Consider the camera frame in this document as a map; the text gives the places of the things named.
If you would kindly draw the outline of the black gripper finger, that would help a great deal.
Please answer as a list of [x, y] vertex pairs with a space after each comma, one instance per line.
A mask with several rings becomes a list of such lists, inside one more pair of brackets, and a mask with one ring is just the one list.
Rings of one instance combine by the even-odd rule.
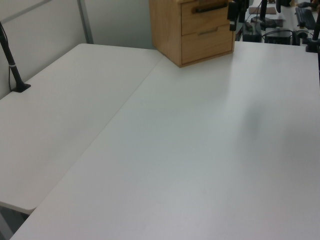
[[227, 19], [229, 20], [229, 30], [235, 32], [237, 25], [237, 3], [235, 1], [228, 3]]
[[244, 23], [245, 16], [248, 9], [248, 0], [238, 0], [238, 22]]

